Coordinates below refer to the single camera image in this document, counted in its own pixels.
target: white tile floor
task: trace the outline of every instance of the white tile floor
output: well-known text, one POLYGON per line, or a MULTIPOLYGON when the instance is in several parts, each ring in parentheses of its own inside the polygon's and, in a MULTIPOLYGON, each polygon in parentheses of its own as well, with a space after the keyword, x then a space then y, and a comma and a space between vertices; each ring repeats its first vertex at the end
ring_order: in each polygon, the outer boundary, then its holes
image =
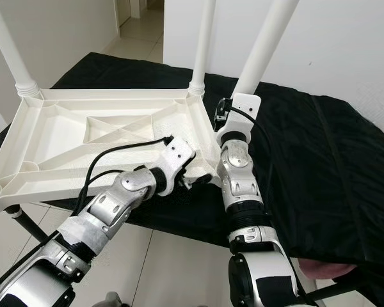
MULTIPOLYGON (((141 20, 121 27, 121 40, 107 54, 121 58, 163 61, 163 13, 147 11, 141 20)), ((24 210, 47 232, 55 230, 69 212, 27 204, 24 210)), ((0 275, 37 241, 6 214, 0 215, 0 275)), ((225 248, 133 225, 125 225, 95 259, 91 271, 75 285, 72 306, 87 307, 116 291, 133 307, 231 306, 228 298, 225 248)), ((306 291, 315 288, 300 274, 306 291)), ((323 287, 331 281, 318 281, 323 287)), ((352 292, 324 300, 327 306, 372 306, 352 292)))

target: white vertical pole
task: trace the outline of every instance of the white vertical pole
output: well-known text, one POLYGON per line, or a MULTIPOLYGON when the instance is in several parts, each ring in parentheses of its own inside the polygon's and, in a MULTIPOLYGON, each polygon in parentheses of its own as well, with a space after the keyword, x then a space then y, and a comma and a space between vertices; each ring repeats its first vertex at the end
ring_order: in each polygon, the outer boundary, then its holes
POLYGON ((12 36, 0 12, 0 50, 7 62, 8 68, 15 79, 15 87, 20 96, 37 96, 40 89, 31 78, 22 58, 14 44, 12 36))
POLYGON ((204 12, 200 23, 199 41, 196 49, 195 66, 192 80, 189 83, 189 94, 193 96, 203 95, 205 92, 205 71, 207 54, 211 42, 212 24, 215 12, 216 0, 203 0, 204 12))
POLYGON ((299 0, 273 1, 252 51, 244 64, 232 97, 235 93, 250 95, 255 93, 298 2, 299 0))

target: black cloth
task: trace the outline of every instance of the black cloth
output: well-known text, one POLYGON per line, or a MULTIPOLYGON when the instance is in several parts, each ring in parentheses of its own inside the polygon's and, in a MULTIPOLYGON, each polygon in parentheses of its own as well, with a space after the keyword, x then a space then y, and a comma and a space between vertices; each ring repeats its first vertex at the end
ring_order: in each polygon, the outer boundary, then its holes
MULTIPOLYGON (((189 69, 91 53, 53 88, 187 88, 190 79, 189 69)), ((209 118, 236 82, 206 75, 209 118)), ((268 132, 274 165, 268 205, 286 252, 357 264, 369 282, 361 292, 384 306, 384 133, 345 101, 268 83, 255 94, 262 98, 257 121, 268 132)), ((271 159, 256 129, 250 153, 264 195, 271 159)), ((201 185, 153 198, 134 210, 129 222, 227 246, 224 220, 220 190, 201 185)))

